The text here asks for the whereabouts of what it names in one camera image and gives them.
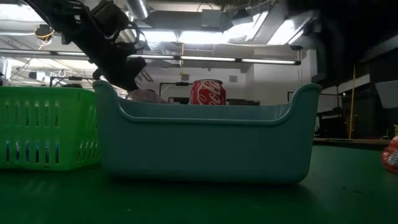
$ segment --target ceiling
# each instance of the ceiling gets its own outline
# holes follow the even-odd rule
[[[41,46],[41,42],[35,37],[35,35],[30,35],[33,33],[34,29],[43,24],[43,20],[32,10],[29,6],[17,6],[15,4],[1,4],[7,1],[0,0],[0,49],[24,49],[24,50],[37,50]],[[93,7],[97,0],[86,0],[85,3],[89,7]],[[114,2],[121,8],[125,9],[125,0],[114,0]],[[169,19],[179,20],[178,13],[188,13],[187,15],[199,15],[202,9],[221,9],[225,7],[240,7],[246,5],[247,1],[227,1],[227,0],[214,0],[214,1],[179,1],[179,0],[157,0],[149,1],[151,8],[155,12],[162,12],[164,15],[172,15]],[[254,27],[256,23],[254,22],[251,29],[258,29],[255,33],[254,40],[243,40],[234,42],[225,42],[219,44],[175,44],[173,42],[161,42],[162,47],[168,50],[168,53],[180,54],[182,51],[184,55],[195,55],[195,56],[213,56],[213,57],[243,57],[243,58],[274,58],[274,59],[289,59],[295,60],[297,53],[290,49],[287,45],[266,45],[267,41],[273,36],[273,34],[268,34],[266,32],[269,26],[274,26],[273,33],[276,32],[278,26],[275,28],[275,24],[282,24],[285,20],[284,18],[273,17],[272,14],[266,12],[265,19],[263,21],[258,21],[258,26]],[[146,30],[154,30],[154,28],[146,27]],[[167,29],[171,32],[176,33],[177,36],[181,34],[181,30],[178,29]],[[242,35],[247,35],[251,30],[242,30]],[[81,50],[73,43],[69,45],[62,45],[61,37],[56,34],[52,39],[51,43],[42,46],[43,50],[60,51],[60,52],[80,52]],[[133,41],[134,34],[131,30],[127,30],[121,34],[119,41]],[[152,49],[146,49],[146,54],[154,54]],[[12,62],[13,71],[12,74],[17,74],[12,76],[11,83],[15,85],[48,85],[47,81],[32,80],[28,77],[29,71],[34,70],[44,70],[47,75],[57,75],[61,70],[67,72],[67,75],[76,75],[82,77],[91,77],[91,74],[96,69],[96,65],[90,64],[87,61],[82,60],[68,60],[67,58],[51,59],[51,58],[40,58],[36,56],[32,60],[29,57],[21,57],[13,55],[8,57]],[[171,61],[148,61],[148,66],[150,67],[179,67],[180,62]],[[241,72],[245,73],[249,69],[249,64],[241,63],[227,63],[227,62],[201,62],[201,61],[186,61],[183,63],[184,67],[192,68],[235,68],[240,69]],[[18,71],[18,68],[23,67],[25,72]],[[83,82],[84,86],[90,87],[90,82]]]

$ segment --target ceiling duct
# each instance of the ceiling duct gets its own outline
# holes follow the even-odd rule
[[[150,6],[146,0],[126,0],[126,6],[134,19],[143,20],[149,16]]]

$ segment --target green plastic basket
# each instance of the green plastic basket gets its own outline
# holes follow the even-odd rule
[[[94,93],[0,87],[0,168],[72,170],[99,161]]]

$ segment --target coca-cola logo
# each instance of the coca-cola logo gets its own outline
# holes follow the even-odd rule
[[[221,96],[221,85],[213,80],[202,80],[200,81],[200,85],[197,88],[197,100],[199,102],[199,105],[204,105],[203,102],[206,102],[208,99],[200,94],[200,90],[204,88],[209,90],[211,93],[209,94],[210,100],[209,105],[220,105],[221,100],[219,96]]]

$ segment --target teal plastic bin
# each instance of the teal plastic bin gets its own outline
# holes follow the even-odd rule
[[[100,161],[139,179],[291,184],[310,165],[321,87],[277,106],[138,103],[94,82]]]

